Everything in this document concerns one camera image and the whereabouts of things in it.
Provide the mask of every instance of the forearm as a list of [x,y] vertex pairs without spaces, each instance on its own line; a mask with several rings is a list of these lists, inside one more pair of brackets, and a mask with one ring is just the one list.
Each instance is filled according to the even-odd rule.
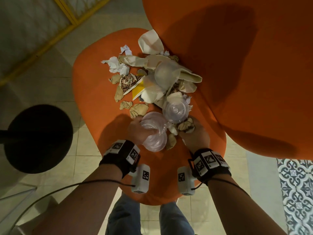
[[[236,182],[229,175],[215,175]],[[208,187],[227,235],[286,235],[248,195],[225,182],[210,180]]]
[[[100,165],[85,181],[120,181],[122,172],[111,164]],[[39,234],[97,235],[118,188],[117,183],[95,182],[78,186],[33,231]]]

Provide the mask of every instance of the person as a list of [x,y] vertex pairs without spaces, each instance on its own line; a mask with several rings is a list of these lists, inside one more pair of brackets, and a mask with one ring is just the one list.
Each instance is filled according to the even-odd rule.
[[[128,127],[127,140],[142,144],[155,130],[140,125],[142,117],[135,118]],[[209,148],[210,137],[200,122],[194,118],[193,133],[181,132],[185,145],[196,153]],[[121,181],[123,173],[115,164],[100,164],[86,179],[112,179]],[[213,178],[226,180],[235,185],[229,174],[215,174]],[[79,185],[34,230],[38,234],[88,234],[97,235],[112,203],[119,184],[101,182]],[[224,181],[206,182],[218,215],[227,235],[283,235],[286,234],[244,191]],[[159,213],[162,235],[194,235],[194,231],[175,202],[162,205]],[[140,204],[122,194],[109,216],[108,235],[140,235]]]

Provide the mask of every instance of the wristband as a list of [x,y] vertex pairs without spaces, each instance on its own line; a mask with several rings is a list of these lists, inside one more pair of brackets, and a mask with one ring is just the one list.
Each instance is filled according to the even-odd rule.
[[99,163],[114,164],[123,174],[123,177],[129,172],[135,172],[140,160],[140,150],[133,142],[129,140],[117,140],[103,154],[103,158]]
[[232,175],[230,167],[221,154],[211,149],[197,150],[188,162],[192,175],[202,183],[207,183],[216,174]]

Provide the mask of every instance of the person's left hand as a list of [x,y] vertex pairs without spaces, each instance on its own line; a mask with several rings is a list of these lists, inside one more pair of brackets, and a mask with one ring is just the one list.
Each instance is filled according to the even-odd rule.
[[157,134],[159,130],[157,129],[145,129],[141,126],[140,122],[142,120],[141,115],[138,115],[128,126],[127,129],[127,140],[133,142],[136,145],[143,144],[148,136]]

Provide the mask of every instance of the yellow metal frame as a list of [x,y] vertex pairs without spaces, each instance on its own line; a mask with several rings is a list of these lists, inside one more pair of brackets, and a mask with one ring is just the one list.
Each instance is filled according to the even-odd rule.
[[58,41],[63,39],[68,33],[70,33],[73,29],[87,20],[90,16],[92,16],[97,10],[103,7],[105,4],[108,3],[110,0],[101,0],[96,5],[94,5],[91,9],[85,12],[79,19],[75,17],[71,9],[65,3],[64,0],[54,0],[56,4],[60,7],[62,12],[66,15],[66,17],[71,22],[71,25],[66,27],[63,31],[61,31],[57,36],[53,39],[48,41],[45,46],[41,47],[35,53],[30,55],[26,60],[22,61],[21,63],[17,64],[12,72],[6,76],[4,76],[0,80],[0,87],[4,86],[6,83],[23,73],[31,64],[33,64],[41,55],[43,55],[46,51],[48,51],[53,45],[55,45]]

